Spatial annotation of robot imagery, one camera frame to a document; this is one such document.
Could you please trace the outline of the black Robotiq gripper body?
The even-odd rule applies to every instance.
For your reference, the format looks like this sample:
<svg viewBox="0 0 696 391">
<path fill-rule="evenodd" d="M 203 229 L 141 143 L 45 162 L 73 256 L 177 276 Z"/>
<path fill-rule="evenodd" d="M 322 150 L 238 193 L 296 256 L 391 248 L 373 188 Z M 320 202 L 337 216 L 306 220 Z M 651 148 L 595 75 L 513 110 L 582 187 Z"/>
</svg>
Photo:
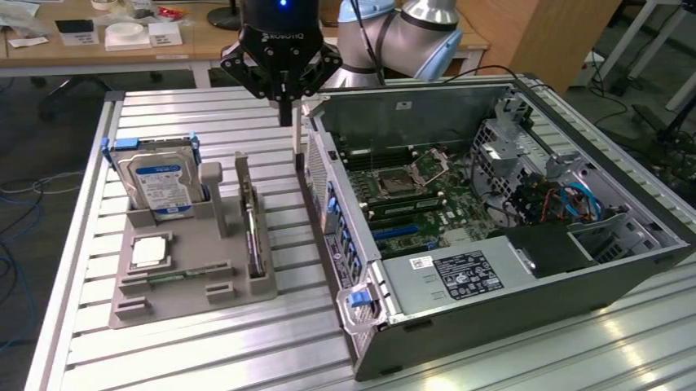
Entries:
<svg viewBox="0 0 696 391">
<path fill-rule="evenodd" d="M 238 81 L 256 97 L 296 100 L 301 97 L 301 75 L 320 51 L 317 1 L 245 1 L 240 48 L 257 69 L 240 66 Z"/>
</svg>

